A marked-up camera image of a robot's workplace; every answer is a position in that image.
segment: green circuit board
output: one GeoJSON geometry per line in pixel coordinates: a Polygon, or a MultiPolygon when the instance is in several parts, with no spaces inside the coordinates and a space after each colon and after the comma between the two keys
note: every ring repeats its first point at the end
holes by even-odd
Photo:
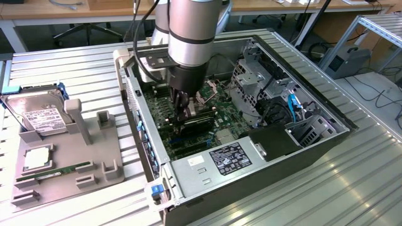
{"type": "MultiPolygon", "coordinates": [[[[218,93],[206,103],[207,107],[217,108],[214,126],[209,131],[185,139],[177,138],[175,125],[166,122],[166,119],[174,116],[174,106],[170,95],[165,93],[161,97],[161,95],[155,95],[153,90],[145,92],[145,98],[159,130],[159,135],[170,158],[174,160],[220,146],[222,143],[216,134],[221,130],[229,129],[236,139],[238,139],[242,133],[250,130],[242,113],[233,104],[230,96],[225,92],[226,88],[221,83],[217,84],[217,90],[218,93]]],[[[205,100],[214,94],[214,90],[207,83],[199,90],[199,93],[205,100]]]]}

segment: metal shelf frame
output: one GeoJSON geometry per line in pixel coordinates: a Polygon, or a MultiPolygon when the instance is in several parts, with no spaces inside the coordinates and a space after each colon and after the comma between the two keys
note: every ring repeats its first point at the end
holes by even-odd
{"type": "Polygon", "coordinates": [[[402,49],[402,15],[385,14],[385,15],[357,16],[338,44],[336,45],[332,52],[325,56],[324,60],[320,63],[320,68],[324,71],[326,70],[330,63],[333,62],[341,47],[345,45],[350,35],[354,33],[354,30],[360,24],[365,26],[369,30],[372,30],[374,33],[377,33],[382,38],[385,38],[398,47],[394,54],[392,54],[390,58],[386,60],[385,64],[382,65],[381,70],[386,67],[386,65],[400,54],[402,49]]]}

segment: sticker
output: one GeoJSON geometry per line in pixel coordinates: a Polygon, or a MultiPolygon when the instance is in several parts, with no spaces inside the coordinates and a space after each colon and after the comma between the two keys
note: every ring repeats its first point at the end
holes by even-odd
{"type": "Polygon", "coordinates": [[[190,166],[195,166],[197,164],[203,163],[203,157],[202,157],[202,155],[199,155],[191,159],[187,159],[187,161],[189,161],[190,166]]]}
{"type": "Polygon", "coordinates": [[[238,142],[211,151],[210,155],[224,176],[253,164],[238,142]]]}
{"type": "Polygon", "coordinates": [[[66,128],[58,108],[25,112],[23,115],[31,123],[34,129],[41,133],[66,128]]]}

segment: chair wheel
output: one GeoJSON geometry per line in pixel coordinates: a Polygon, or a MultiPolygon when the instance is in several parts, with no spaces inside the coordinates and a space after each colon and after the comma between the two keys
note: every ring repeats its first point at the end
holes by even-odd
{"type": "Polygon", "coordinates": [[[57,45],[58,47],[63,47],[63,41],[62,41],[62,40],[57,40],[57,41],[55,41],[55,45],[57,45]]]}

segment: floor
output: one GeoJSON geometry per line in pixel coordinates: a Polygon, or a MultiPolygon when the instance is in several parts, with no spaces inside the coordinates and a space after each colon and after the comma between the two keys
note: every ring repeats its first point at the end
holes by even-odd
{"type": "MultiPolygon", "coordinates": [[[[288,15],[286,21],[284,22],[282,28],[278,28],[280,25],[280,19],[276,18],[280,15],[272,15],[272,16],[262,16],[258,19],[258,22],[254,23],[253,20],[256,19],[256,16],[245,16],[244,17],[244,24],[238,23],[238,16],[233,16],[230,19],[230,22],[226,27],[226,31],[242,31],[242,30],[253,30],[253,29],[261,29],[261,28],[273,28],[288,40],[290,39],[290,36],[294,32],[296,25],[297,25],[297,15],[288,15]]],[[[127,32],[127,28],[130,27],[131,22],[123,21],[123,22],[113,22],[113,30],[121,34],[125,35],[127,32]]],[[[53,35],[57,35],[70,29],[69,24],[59,24],[53,25],[53,28],[50,25],[38,25],[38,26],[21,26],[18,27],[19,33],[22,35],[22,38],[25,39],[27,48],[30,51],[39,51],[39,50],[47,50],[47,49],[57,49],[57,48],[73,48],[86,45],[86,32],[81,31],[69,37],[63,38],[63,47],[59,47],[55,44],[53,35]]],[[[146,29],[142,29],[141,39],[145,39],[145,33],[147,33],[147,36],[153,33],[154,30],[154,21],[147,21],[146,29]]],[[[119,41],[119,38],[105,34],[99,31],[93,31],[91,35],[91,44],[93,45],[101,45],[101,44],[110,44],[119,41]]],[[[321,37],[318,37],[314,33],[309,36],[309,39],[304,45],[302,52],[309,49],[309,46],[313,43],[324,41],[321,37]]],[[[7,38],[4,36],[4,33],[0,31],[0,54],[2,53],[11,53],[13,47],[7,41],[7,38]]],[[[396,60],[392,62],[389,66],[401,66],[402,62],[402,54],[396,58],[396,60]]],[[[372,62],[370,67],[378,68],[382,62],[372,62]]],[[[402,72],[398,73],[397,76],[389,77],[392,81],[397,81],[400,78],[402,78],[402,72]]]]}

